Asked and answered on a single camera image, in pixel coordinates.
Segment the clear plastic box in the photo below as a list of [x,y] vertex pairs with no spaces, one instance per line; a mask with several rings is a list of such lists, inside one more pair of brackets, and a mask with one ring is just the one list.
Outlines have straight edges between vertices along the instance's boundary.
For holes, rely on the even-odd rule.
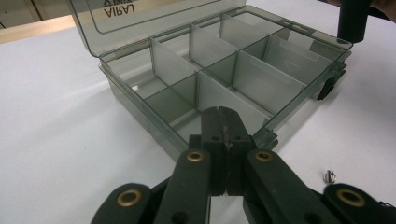
[[127,15],[131,24],[98,11],[131,10],[133,1],[94,2],[71,0],[85,46],[115,96],[174,160],[211,106],[237,111],[258,147],[272,149],[275,130],[344,74],[352,47],[239,0],[143,7]]

